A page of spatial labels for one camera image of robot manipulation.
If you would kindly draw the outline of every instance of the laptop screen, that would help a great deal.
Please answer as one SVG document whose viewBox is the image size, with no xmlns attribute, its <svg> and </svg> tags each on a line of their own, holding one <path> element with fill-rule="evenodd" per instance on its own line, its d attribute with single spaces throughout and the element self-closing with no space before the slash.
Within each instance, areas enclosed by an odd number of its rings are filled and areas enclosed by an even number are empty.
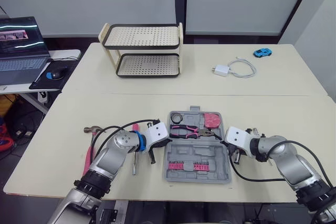
<svg viewBox="0 0 336 224">
<path fill-rule="evenodd" d="M 34 17 L 0 19 L 0 59 L 45 56 L 49 51 Z"/>
</svg>

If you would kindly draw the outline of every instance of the pink tape measure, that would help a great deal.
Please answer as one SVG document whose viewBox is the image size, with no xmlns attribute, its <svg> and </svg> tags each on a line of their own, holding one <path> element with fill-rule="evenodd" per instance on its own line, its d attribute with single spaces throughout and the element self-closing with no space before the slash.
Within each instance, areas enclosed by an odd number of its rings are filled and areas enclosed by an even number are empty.
<svg viewBox="0 0 336 224">
<path fill-rule="evenodd" d="M 216 129 L 221 124 L 219 115 L 212 113 L 204 113 L 204 126 L 208 129 Z"/>
</svg>

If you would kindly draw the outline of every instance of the blue ring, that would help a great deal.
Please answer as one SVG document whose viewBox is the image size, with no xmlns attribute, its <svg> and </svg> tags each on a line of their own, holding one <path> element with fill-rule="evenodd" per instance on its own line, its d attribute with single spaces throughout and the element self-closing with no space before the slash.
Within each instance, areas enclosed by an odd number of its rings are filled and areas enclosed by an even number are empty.
<svg viewBox="0 0 336 224">
<path fill-rule="evenodd" d="M 136 134 L 138 135 L 139 140 L 140 140 L 140 149 L 139 149 L 139 151 L 140 151 L 140 152 L 141 152 L 141 151 L 144 151 L 144 150 L 146 149 L 146 147 L 145 147 L 144 144 L 143 144 L 143 138 L 142 138 L 142 135 L 139 133 L 139 131 L 134 131 L 134 132 L 136 132 Z"/>
</svg>

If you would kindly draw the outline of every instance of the pliers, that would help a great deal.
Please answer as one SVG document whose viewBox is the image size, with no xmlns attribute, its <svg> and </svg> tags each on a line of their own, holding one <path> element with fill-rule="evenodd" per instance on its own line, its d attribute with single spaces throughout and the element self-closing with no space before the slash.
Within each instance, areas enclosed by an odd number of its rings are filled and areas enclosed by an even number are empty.
<svg viewBox="0 0 336 224">
<path fill-rule="evenodd" d="M 184 124 L 179 124 L 179 125 L 170 125 L 170 129 L 172 130 L 187 130 L 187 131 L 192 131 L 192 133 L 185 134 L 185 135 L 179 135 L 176 133 L 170 133 L 171 138 L 194 138 L 197 139 L 200 136 L 214 136 L 215 133 L 209 130 L 200 130 L 197 126 L 192 126 L 192 125 L 184 125 Z"/>
</svg>

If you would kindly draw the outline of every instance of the white table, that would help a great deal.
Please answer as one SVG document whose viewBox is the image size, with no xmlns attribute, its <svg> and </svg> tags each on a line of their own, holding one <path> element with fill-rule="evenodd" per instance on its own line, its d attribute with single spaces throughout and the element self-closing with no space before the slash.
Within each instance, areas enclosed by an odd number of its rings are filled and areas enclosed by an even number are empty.
<svg viewBox="0 0 336 224">
<path fill-rule="evenodd" d="M 49 51 L 50 57 L 52 59 L 62 59 L 68 57 L 79 58 L 80 50 L 71 49 L 71 50 L 52 50 Z M 41 73 L 47 68 L 49 64 L 47 63 Z M 48 91 L 56 91 L 58 89 L 29 89 L 31 83 L 23 83 L 23 84 L 14 84 L 14 85 L 3 85 L 1 86 L 0 94 L 20 94 L 24 99 L 26 99 L 29 103 L 31 103 L 34 107 L 42 111 L 42 113 L 46 114 L 48 112 L 48 108 L 41 104 L 35 97 L 30 95 L 29 93 L 34 92 L 48 92 Z"/>
<path fill-rule="evenodd" d="M 9 194 L 64 197 L 82 175 L 91 135 L 85 126 L 123 125 L 140 119 L 166 122 L 172 110 L 200 105 L 218 111 L 224 125 L 241 129 L 257 127 L 267 136 L 282 135 L 299 141 L 320 158 L 335 182 L 335 104 L 326 95 L 143 95 L 67 92 L 58 96 L 27 151 L 4 187 Z M 318 171 L 313 158 L 303 155 Z M 138 174 L 132 176 L 132 155 L 113 181 L 105 199 L 183 200 L 221 202 L 295 202 L 295 193 L 285 182 L 252 183 L 232 171 L 227 185 L 176 183 L 163 178 L 164 148 L 154 149 L 156 164 L 141 155 Z M 279 178 L 274 166 L 242 157 L 239 170 L 250 178 Z"/>
<path fill-rule="evenodd" d="M 270 57 L 256 58 L 253 52 L 269 47 Z M 253 78 L 214 75 L 212 68 L 236 57 L 256 68 Z M 237 71 L 249 72 L 237 63 Z M 176 78 L 120 78 L 101 44 L 92 43 L 63 92 L 117 94 L 204 94 L 204 95 L 327 95 L 292 45 L 183 45 L 183 72 Z"/>
</svg>

